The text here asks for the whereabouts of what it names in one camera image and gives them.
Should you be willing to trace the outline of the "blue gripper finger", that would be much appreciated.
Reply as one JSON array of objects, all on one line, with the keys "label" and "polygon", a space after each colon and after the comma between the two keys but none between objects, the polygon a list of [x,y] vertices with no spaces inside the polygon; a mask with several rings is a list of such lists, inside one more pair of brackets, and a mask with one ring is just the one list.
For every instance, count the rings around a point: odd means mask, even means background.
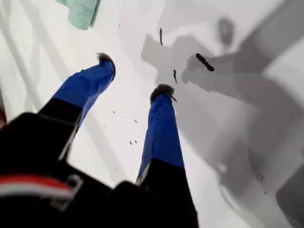
[{"label": "blue gripper finger", "polygon": [[197,221],[173,108],[174,88],[158,85],[150,96],[148,128],[137,184],[166,204],[174,221]]},{"label": "blue gripper finger", "polygon": [[98,53],[97,58],[97,65],[68,77],[39,113],[81,126],[99,95],[116,75],[115,64],[107,54]]}]

